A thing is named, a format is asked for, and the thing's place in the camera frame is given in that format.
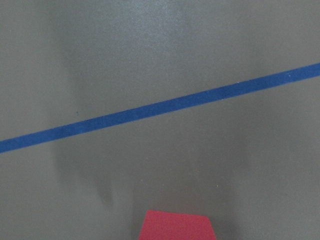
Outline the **red block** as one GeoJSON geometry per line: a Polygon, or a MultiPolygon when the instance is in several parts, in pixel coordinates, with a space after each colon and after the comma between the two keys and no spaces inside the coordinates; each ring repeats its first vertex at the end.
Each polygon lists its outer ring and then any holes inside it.
{"type": "Polygon", "coordinates": [[[215,240],[208,217],[157,210],[146,212],[139,240],[215,240]]]}

